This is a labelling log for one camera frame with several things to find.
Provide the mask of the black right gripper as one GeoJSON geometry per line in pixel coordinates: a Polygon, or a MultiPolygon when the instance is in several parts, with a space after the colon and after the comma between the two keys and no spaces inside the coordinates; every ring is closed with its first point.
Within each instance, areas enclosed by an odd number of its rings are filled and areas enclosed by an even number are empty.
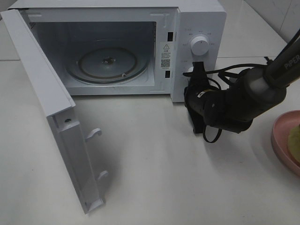
{"type": "Polygon", "coordinates": [[[194,134],[205,134],[207,125],[217,125],[225,107],[224,95],[220,85],[207,77],[203,61],[193,62],[192,76],[184,90],[184,103],[194,134]]]}

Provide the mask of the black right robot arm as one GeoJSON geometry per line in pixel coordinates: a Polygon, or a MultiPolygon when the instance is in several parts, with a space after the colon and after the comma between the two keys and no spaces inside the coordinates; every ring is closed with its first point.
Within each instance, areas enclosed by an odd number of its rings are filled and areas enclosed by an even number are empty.
{"type": "Polygon", "coordinates": [[[203,62],[193,62],[184,90],[184,103],[195,134],[206,127],[240,133],[253,119],[280,104],[287,87],[300,77],[300,33],[297,32],[279,55],[267,63],[244,63],[206,71],[203,62]]]}

